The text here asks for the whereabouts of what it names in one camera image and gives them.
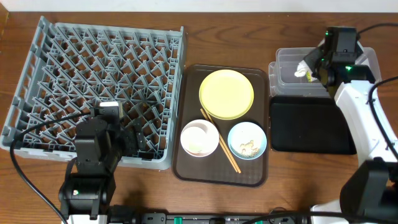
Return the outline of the white paper napkin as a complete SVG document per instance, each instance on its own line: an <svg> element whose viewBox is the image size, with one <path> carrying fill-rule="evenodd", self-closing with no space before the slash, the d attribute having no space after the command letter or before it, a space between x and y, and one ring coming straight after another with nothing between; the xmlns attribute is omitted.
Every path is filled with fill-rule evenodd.
<svg viewBox="0 0 398 224"><path fill-rule="evenodd" d="M294 75L296 77L306 77L307 72L311 72L311 74L312 74L312 70L310 69L310 67L308 66L306 61L302 60L301 62L298 63L297 70L294 73Z"/></svg>

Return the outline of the green silver snack wrapper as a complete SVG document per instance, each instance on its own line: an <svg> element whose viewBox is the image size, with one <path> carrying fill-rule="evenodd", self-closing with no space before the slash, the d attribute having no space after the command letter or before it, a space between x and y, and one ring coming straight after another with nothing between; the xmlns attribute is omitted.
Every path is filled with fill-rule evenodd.
<svg viewBox="0 0 398 224"><path fill-rule="evenodd" d="M312 77L311 72L307 72L307 73L306 73L306 78L307 78L307 80L308 80L309 82L312 82L312 81L313 81L313 77Z"/></svg>

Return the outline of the pink plastic bowl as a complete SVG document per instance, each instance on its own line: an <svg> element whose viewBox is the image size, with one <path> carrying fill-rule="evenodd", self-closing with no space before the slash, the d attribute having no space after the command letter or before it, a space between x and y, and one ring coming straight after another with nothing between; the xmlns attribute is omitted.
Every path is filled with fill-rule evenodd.
<svg viewBox="0 0 398 224"><path fill-rule="evenodd" d="M219 132L214 124L196 119L184 126L180 143L185 152L193 157L206 157L219 146Z"/></svg>

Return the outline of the yellow plastic plate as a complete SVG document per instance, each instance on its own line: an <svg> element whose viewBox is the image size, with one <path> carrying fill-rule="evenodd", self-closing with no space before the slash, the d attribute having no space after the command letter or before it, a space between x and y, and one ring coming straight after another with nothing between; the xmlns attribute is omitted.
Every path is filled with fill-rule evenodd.
<svg viewBox="0 0 398 224"><path fill-rule="evenodd" d="M242 73L217 70L207 75L199 87L202 108L215 118L237 119L254 103L254 88Z"/></svg>

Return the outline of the light blue plastic bowl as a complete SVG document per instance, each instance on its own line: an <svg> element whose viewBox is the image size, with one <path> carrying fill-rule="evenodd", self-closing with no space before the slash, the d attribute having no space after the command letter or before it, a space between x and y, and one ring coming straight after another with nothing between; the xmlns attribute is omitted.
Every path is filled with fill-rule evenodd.
<svg viewBox="0 0 398 224"><path fill-rule="evenodd" d="M241 144L245 144L250 140L254 140L259 152L254 157L243 157L237 150ZM267 136L264 130L252 122L241 122L234 125L229 131L227 142L231 152L236 157L247 161L261 157L267 149Z"/></svg>

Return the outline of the rice and nut scraps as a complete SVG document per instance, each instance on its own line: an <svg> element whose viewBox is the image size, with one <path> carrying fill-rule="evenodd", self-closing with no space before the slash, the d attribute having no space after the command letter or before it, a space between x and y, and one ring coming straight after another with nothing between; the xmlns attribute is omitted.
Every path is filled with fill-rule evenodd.
<svg viewBox="0 0 398 224"><path fill-rule="evenodd" d="M245 144L241 144L237 150L243 157L254 157L258 154L259 148L256 147L254 140L250 140Z"/></svg>

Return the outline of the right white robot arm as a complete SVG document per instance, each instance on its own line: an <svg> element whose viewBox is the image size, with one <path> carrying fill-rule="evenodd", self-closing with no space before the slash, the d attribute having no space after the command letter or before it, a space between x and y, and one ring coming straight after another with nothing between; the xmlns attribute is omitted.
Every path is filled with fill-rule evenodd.
<svg viewBox="0 0 398 224"><path fill-rule="evenodd" d="M314 205L310 223L397 223L397 137L379 102L377 82L354 27L331 26L299 63L310 70L343 113L358 155L358 170L338 200Z"/></svg>

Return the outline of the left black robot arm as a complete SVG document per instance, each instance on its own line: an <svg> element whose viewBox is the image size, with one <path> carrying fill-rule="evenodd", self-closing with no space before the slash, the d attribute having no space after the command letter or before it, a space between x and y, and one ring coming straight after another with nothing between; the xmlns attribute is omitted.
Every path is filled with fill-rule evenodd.
<svg viewBox="0 0 398 224"><path fill-rule="evenodd" d="M132 128L121 126L118 119L93 118L76 127L76 158L65 172L58 198L63 218L88 215L97 220L107 215L116 189L114 171L123 156L131 156L146 147L142 123Z"/></svg>

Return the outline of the clear plastic waste bin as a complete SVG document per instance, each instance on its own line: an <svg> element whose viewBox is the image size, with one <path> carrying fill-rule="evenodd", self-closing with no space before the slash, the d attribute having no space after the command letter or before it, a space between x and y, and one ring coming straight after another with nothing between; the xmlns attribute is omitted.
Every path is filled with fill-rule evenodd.
<svg viewBox="0 0 398 224"><path fill-rule="evenodd" d="M297 77L295 72L304 56L312 47L280 48L275 53L276 61L269 64L271 96L304 96L328 98L326 88L318 81L308 81L307 77Z"/></svg>

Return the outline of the grey plastic dishwasher rack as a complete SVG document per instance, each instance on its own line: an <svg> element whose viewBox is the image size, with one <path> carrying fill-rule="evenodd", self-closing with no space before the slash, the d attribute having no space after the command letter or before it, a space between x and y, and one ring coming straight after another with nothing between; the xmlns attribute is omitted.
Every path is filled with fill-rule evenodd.
<svg viewBox="0 0 398 224"><path fill-rule="evenodd" d="M123 104L122 124L140 121L146 148L120 165L166 170L171 165L185 67L184 29L153 30L51 23L41 17L1 131L1 148L24 135L16 155L69 161L77 119L105 101Z"/></svg>

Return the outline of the black plastic tray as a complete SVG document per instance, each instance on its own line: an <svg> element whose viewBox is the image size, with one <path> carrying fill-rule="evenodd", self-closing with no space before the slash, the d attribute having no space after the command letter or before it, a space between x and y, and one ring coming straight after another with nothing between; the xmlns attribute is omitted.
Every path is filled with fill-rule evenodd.
<svg viewBox="0 0 398 224"><path fill-rule="evenodd" d="M356 154L345 117L330 98L275 96L269 114L273 150Z"/></svg>

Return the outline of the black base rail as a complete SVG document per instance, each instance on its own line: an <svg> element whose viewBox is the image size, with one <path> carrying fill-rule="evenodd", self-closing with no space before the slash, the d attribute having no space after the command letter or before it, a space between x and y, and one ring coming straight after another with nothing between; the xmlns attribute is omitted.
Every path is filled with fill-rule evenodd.
<svg viewBox="0 0 398 224"><path fill-rule="evenodd" d="M238 213L170 213L164 209L133 208L127 205L110 207L106 223L122 224L242 224L255 219L258 224L311 224L309 217L272 217Z"/></svg>

